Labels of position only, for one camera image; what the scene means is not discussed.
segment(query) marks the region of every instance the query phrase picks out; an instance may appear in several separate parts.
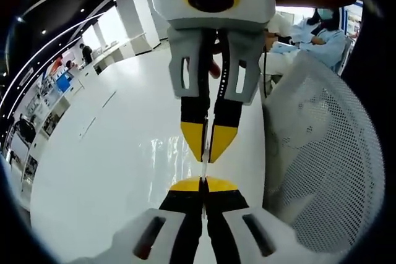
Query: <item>laboratory room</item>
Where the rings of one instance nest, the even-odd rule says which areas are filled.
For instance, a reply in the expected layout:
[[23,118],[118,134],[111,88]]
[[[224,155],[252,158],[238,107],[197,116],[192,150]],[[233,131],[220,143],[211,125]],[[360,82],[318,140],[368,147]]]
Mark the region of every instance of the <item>laboratory room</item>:
[[378,255],[387,144],[354,62],[373,3],[7,1],[5,263]]

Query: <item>ceiling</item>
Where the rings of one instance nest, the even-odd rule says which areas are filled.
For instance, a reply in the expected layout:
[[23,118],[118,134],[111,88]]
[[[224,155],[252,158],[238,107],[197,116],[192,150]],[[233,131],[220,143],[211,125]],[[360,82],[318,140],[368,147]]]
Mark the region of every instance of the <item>ceiling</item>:
[[[4,19],[5,22],[2,22],[0,32],[2,37],[0,40],[2,49],[0,52],[1,98],[21,68],[39,49],[69,27],[86,19],[104,0],[46,0],[39,6],[29,9],[40,1],[42,0],[6,0],[4,7],[2,7],[2,20]],[[110,1],[98,13],[107,11],[113,5],[114,2]],[[19,20],[21,22],[18,22],[17,17],[21,17],[22,21]],[[84,30],[94,22],[96,21],[87,22],[84,25]],[[3,134],[11,124],[6,118],[20,94],[20,90],[16,89],[18,82],[31,67],[36,72],[54,53],[68,44],[74,33],[75,30],[72,29],[59,37],[56,42],[51,43],[18,76],[14,86],[9,89],[3,106],[1,106],[0,127],[2,131],[0,133]],[[5,77],[1,75],[3,72],[7,72]]]

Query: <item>wall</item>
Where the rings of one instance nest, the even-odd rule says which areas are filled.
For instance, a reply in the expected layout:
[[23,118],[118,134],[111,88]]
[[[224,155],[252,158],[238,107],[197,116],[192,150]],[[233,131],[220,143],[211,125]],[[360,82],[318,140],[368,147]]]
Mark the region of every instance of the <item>wall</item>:
[[168,38],[168,28],[169,28],[169,23],[161,17],[156,10],[154,9],[153,6],[153,0],[147,0],[148,6],[150,7],[151,15],[153,17],[153,21],[155,24],[155,28],[157,29],[158,32],[158,37],[162,40],[164,38]]
[[88,29],[82,34],[83,43],[89,46],[92,51],[100,48],[99,39],[93,29],[93,26],[89,26]]
[[113,6],[98,19],[98,25],[106,45],[113,41],[122,41],[127,38],[123,22],[118,14],[117,8]]
[[158,46],[160,44],[160,39],[154,25],[149,3],[147,0],[134,0],[134,4],[148,44],[152,48]]
[[117,11],[129,38],[143,33],[133,0],[117,0]]

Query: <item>light blue shirt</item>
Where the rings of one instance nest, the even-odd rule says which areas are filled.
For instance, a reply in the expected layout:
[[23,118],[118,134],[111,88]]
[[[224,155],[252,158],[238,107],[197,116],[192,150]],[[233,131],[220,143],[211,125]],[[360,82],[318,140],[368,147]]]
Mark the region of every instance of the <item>light blue shirt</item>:
[[[308,25],[308,19],[302,20],[299,24],[292,26],[290,30],[291,40],[294,43],[299,43],[299,49],[307,51],[320,62],[323,62],[327,67],[334,70],[337,63],[341,61],[342,53],[345,49],[347,39],[341,30],[328,31],[322,29],[317,37],[323,39],[326,44],[314,45],[311,43],[313,35],[311,32],[319,26],[319,24]],[[290,48],[290,51],[298,49],[297,47]]]

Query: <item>person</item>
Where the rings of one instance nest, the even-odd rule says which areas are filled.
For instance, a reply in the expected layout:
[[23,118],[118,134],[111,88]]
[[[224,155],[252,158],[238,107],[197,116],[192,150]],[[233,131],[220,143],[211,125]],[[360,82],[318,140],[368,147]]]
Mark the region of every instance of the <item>person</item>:
[[82,57],[85,64],[90,64],[92,62],[92,49],[85,44],[80,44],[80,49],[82,50]]
[[[346,45],[346,36],[338,29],[339,23],[338,9],[315,9],[311,18],[292,26],[289,40],[294,46],[274,47],[267,54],[265,74],[285,75],[300,51],[309,53],[335,71]],[[259,65],[264,65],[264,55]]]
[[73,67],[77,67],[77,64],[74,63],[74,62],[72,62],[72,61],[70,61],[70,60],[68,60],[68,61],[66,62],[66,68],[67,68],[68,70],[71,70]]
[[54,75],[56,71],[63,65],[62,59],[63,59],[62,54],[56,57],[54,65],[52,66],[51,71],[49,72],[50,75]]
[[31,144],[34,141],[36,136],[35,127],[30,121],[24,118],[23,114],[19,115],[19,120],[15,123],[14,128],[27,143]]

